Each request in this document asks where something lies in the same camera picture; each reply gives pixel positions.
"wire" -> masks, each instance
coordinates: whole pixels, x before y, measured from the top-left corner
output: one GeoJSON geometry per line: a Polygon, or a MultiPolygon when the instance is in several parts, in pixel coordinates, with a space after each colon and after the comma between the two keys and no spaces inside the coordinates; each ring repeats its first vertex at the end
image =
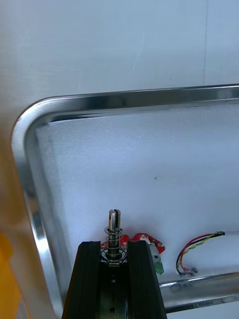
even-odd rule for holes
{"type": "Polygon", "coordinates": [[[225,235],[225,232],[221,231],[221,232],[216,232],[216,233],[213,233],[213,234],[202,235],[202,236],[199,236],[199,237],[196,237],[196,238],[190,240],[190,242],[188,242],[187,245],[184,246],[184,248],[181,250],[180,254],[178,255],[178,258],[177,258],[177,261],[176,261],[176,270],[177,270],[178,274],[180,276],[183,275],[183,273],[180,272],[179,269],[178,269],[179,265],[181,265],[182,269],[185,272],[190,271],[188,268],[183,267],[183,264],[182,264],[183,256],[186,253],[188,253],[189,250],[194,249],[197,246],[204,244],[210,238],[219,237],[219,236],[223,236],[223,235],[225,235]]]}

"yellow wire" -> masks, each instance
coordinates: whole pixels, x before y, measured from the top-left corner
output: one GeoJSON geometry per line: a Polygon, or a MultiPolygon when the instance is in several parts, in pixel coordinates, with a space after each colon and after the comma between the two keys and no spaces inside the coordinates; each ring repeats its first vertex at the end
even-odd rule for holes
{"type": "Polygon", "coordinates": [[[197,244],[195,244],[195,245],[190,246],[189,248],[187,248],[187,249],[184,251],[183,256],[184,256],[185,254],[187,254],[191,249],[194,249],[194,248],[196,248],[197,246],[200,246],[200,245],[204,244],[206,241],[208,241],[208,240],[209,240],[210,238],[212,238],[213,236],[215,236],[215,235],[217,235],[217,234],[221,234],[221,233],[222,233],[221,231],[217,231],[216,233],[213,233],[213,234],[211,234],[210,236],[205,237],[201,242],[199,242],[199,243],[197,243],[197,244]]]}

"tray rim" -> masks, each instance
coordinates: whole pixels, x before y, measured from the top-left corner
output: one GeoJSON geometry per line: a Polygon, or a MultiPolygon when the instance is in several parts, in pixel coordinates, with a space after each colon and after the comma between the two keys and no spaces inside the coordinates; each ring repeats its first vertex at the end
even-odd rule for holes
{"type": "Polygon", "coordinates": [[[63,300],[57,275],[48,245],[48,239],[39,213],[37,194],[33,188],[31,198],[26,184],[34,185],[26,153],[26,138],[37,127],[49,122],[100,116],[102,113],[150,110],[173,107],[195,107],[209,104],[238,102],[239,85],[219,85],[159,90],[109,92],[70,96],[56,96],[31,104],[17,119],[11,135],[11,151],[22,188],[26,210],[31,224],[35,244],[45,276],[53,310],[58,318],[63,312],[63,300]],[[32,209],[30,200],[35,201],[32,209]]]}

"white wall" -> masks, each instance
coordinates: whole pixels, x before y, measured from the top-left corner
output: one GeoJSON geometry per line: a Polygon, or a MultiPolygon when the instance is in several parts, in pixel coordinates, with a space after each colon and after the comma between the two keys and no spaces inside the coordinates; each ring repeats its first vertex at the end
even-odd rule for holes
{"type": "Polygon", "coordinates": [[[238,9],[237,0],[0,0],[0,230],[34,319],[52,312],[12,170],[15,119],[51,95],[239,82],[238,9]]]}

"stainless steel tray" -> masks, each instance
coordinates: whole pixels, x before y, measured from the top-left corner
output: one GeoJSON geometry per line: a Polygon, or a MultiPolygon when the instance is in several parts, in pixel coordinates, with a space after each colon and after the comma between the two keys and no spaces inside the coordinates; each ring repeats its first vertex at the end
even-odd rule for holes
{"type": "Polygon", "coordinates": [[[58,318],[77,246],[104,239],[115,205],[125,233],[165,244],[169,312],[239,300],[237,238],[192,253],[200,277],[174,272],[185,241],[239,228],[238,106],[231,85],[53,97],[19,117],[12,152],[58,318]]]}

